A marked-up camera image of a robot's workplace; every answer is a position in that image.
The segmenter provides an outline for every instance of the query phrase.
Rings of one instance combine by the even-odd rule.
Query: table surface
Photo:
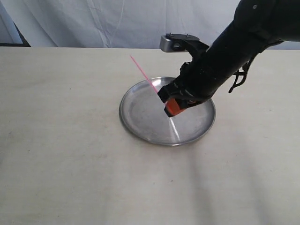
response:
[[[0,48],[0,224],[298,225],[300,51],[269,50],[215,94],[201,140],[161,147],[118,109],[188,53]]]

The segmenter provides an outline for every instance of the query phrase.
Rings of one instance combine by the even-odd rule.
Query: pink straw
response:
[[[140,67],[140,65],[137,63],[137,61],[130,56],[130,58],[133,60],[133,62],[135,62],[136,66],[139,68],[139,70],[141,71],[141,73],[144,75],[144,77],[146,78],[146,80],[148,81],[148,83],[151,85],[151,87],[153,88],[153,90],[158,93],[158,90],[156,90],[156,88],[154,87],[154,85],[152,84],[151,80],[148,78],[148,76],[146,75],[146,73],[143,71],[143,69]]]

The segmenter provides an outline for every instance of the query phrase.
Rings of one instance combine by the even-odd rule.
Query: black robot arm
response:
[[[284,41],[300,42],[299,0],[241,0],[233,21],[211,46],[191,35],[162,36],[162,51],[188,51],[192,55],[192,61],[182,65],[180,75],[158,92],[166,103],[166,113],[172,117],[204,103],[236,75],[229,90],[232,92],[245,82],[258,54]],[[176,101],[176,107],[168,105],[170,100]]]

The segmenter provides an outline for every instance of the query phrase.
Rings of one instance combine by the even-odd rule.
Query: metal plate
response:
[[[157,90],[174,78],[151,79]],[[215,121],[216,109],[212,100],[189,108],[179,115],[168,118],[164,103],[149,85],[142,81],[127,91],[120,108],[120,120],[134,135],[158,145],[178,146],[204,136]]]

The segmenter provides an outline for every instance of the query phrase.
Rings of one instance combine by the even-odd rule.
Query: plate rim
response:
[[[170,76],[162,76],[162,77],[153,77],[153,78],[149,78],[151,81],[155,80],[155,79],[175,79],[174,77],[170,77]],[[154,145],[160,145],[160,146],[170,146],[170,147],[175,147],[175,146],[182,146],[182,145],[186,145],[186,144],[189,144],[189,143],[194,143],[196,141],[198,141],[199,139],[201,139],[202,137],[204,137],[210,130],[211,128],[213,127],[214,123],[215,123],[215,120],[216,120],[216,106],[215,106],[215,103],[212,99],[209,99],[208,101],[211,103],[212,105],[212,108],[213,108],[213,117],[212,117],[212,121],[210,123],[210,126],[209,128],[203,133],[201,134],[200,136],[198,136],[197,138],[193,138],[191,139],[190,141],[184,141],[184,142],[179,142],[179,143],[176,143],[176,144],[167,144],[167,143],[161,143],[161,142],[156,142],[156,141],[151,141],[147,138],[144,138],[143,136],[139,135],[137,132],[134,131],[134,129],[131,128],[131,126],[128,125],[128,123],[125,121],[124,119],[124,115],[122,113],[122,107],[124,105],[124,100],[126,98],[126,96],[128,95],[128,93],[135,87],[135,86],[138,86],[139,84],[141,83],[148,83],[147,80],[142,80],[138,83],[136,83],[135,85],[131,86],[127,91],[126,93],[123,95],[122,99],[121,99],[121,102],[120,102],[120,105],[119,105],[119,119],[123,125],[123,127],[129,131],[132,135],[134,135],[135,137],[138,137],[139,139],[142,139],[143,141],[146,141],[148,143],[151,143],[151,144],[154,144]]]

